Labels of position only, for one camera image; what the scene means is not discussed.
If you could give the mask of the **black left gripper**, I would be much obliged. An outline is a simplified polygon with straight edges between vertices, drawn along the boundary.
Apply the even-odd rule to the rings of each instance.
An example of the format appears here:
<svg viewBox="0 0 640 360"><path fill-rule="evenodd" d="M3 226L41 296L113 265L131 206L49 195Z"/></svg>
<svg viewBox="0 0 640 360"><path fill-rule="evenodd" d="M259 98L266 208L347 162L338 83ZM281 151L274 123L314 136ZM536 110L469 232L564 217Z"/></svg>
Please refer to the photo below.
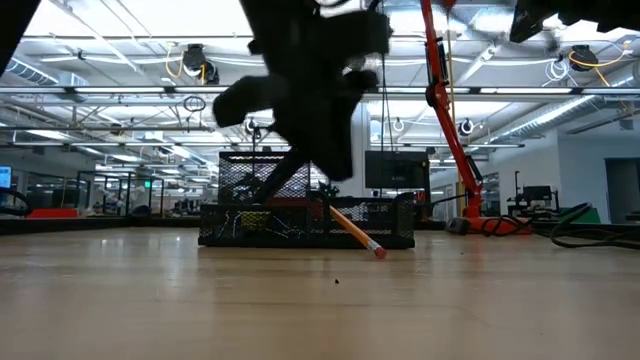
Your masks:
<svg viewBox="0 0 640 360"><path fill-rule="evenodd" d="M348 63L389 51L389 17L357 10L324 17L317 9L246 9L250 48L262 56L266 76L244 76L212 105L220 127L238 125L255 111L271 109L284 138L332 181L354 175L352 116L371 71L346 75Z"/></svg>

